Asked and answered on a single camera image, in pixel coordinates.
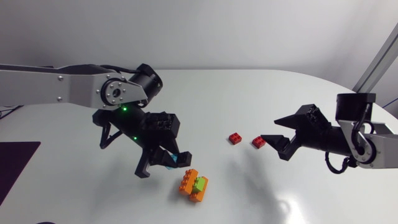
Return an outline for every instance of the white table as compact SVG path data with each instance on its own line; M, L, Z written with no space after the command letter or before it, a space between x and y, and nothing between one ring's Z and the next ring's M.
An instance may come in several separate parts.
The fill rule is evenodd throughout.
M186 169L153 166L134 175L141 149L127 137L99 147L94 109L25 106L0 122L0 141L42 144L0 207L9 223L397 223L398 169L349 168L332 174L324 152L300 148L290 161L260 134L294 135L274 120L315 103L334 121L336 95L351 92L319 78L277 70L159 70L164 87L146 110L176 113L177 142L209 178L202 203L177 189ZM374 105L373 121L398 130ZM243 141L227 138L238 132ZM343 157L332 156L340 167Z

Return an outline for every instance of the lego brick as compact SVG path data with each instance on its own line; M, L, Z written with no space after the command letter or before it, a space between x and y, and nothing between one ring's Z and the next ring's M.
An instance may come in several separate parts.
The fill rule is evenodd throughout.
M238 133L233 133L229 136L229 140L232 144L237 144L242 141L242 137Z
M189 195L192 193L193 184L195 183L195 179L198 176L198 171L195 169L189 169L185 171L185 176L181 181L181 185L178 188L178 191L182 195Z
M252 144L256 146L258 149L261 148L266 144L265 140L262 137L258 136L257 138L253 139Z
M197 193L203 191L205 186L205 180L203 177L197 177L195 183L193 184L192 193Z
M191 200L192 202L201 202L203 200L203 196L205 196L208 179L206 177L202 178L205 180L205 186L203 187L203 190L201 192L192 193L189 196L189 200Z

